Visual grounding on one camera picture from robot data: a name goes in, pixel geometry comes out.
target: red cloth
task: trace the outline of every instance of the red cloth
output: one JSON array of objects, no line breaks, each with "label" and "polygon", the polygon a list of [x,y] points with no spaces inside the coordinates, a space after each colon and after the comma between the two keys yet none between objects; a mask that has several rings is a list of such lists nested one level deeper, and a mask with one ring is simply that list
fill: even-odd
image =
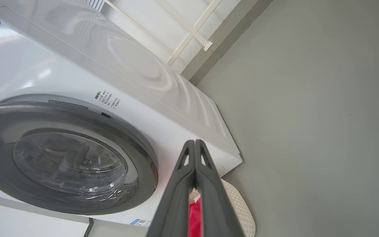
[{"label": "red cloth", "polygon": [[189,205],[188,237],[201,237],[201,198]]}]

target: front-loading washing machine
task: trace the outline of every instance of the front-loading washing machine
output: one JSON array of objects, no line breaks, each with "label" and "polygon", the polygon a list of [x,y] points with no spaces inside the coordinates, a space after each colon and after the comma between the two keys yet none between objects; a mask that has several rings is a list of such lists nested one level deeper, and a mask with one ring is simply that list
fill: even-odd
[{"label": "front-loading washing machine", "polygon": [[152,220],[187,140],[241,163],[215,103],[81,0],[0,0],[0,197]]}]

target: washing machine door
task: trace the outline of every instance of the washing machine door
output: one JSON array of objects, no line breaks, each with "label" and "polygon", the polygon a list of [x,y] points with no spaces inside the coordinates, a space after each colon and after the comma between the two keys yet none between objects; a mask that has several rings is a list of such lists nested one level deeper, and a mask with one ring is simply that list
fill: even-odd
[{"label": "washing machine door", "polygon": [[80,106],[0,104],[0,190],[63,213],[133,208],[154,192],[150,144],[129,124]]}]

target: white wall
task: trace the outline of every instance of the white wall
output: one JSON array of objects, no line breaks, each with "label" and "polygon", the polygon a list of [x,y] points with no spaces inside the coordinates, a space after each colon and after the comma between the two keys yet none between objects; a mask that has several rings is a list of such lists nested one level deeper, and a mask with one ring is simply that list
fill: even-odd
[{"label": "white wall", "polygon": [[88,222],[75,222],[0,205],[0,237],[83,237]]},{"label": "white wall", "polygon": [[[194,25],[211,1],[212,0],[169,0],[169,3],[173,5],[188,22]],[[222,0],[200,28],[199,33],[208,40],[239,1],[240,0]],[[131,16],[152,35],[160,39],[172,52],[180,45],[188,33],[188,31],[156,0],[112,0],[111,2]],[[157,42],[147,36],[146,33],[116,12],[108,4],[104,4],[101,12],[146,46],[162,61],[167,62],[171,55],[170,52],[167,52]],[[193,38],[171,68],[175,72],[181,73],[201,48],[202,45]]]}]

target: vent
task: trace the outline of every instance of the vent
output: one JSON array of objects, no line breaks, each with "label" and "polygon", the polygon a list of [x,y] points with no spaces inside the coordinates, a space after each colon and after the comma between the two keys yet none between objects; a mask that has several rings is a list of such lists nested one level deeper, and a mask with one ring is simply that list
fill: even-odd
[{"label": "vent", "polygon": [[86,0],[86,3],[88,3],[90,6],[94,7],[96,10],[100,12],[105,3],[105,0]]},{"label": "vent", "polygon": [[109,119],[110,119],[110,117],[111,117],[110,115],[107,115],[107,114],[105,114],[104,112],[102,112],[101,114],[102,114],[103,116],[109,118]]}]

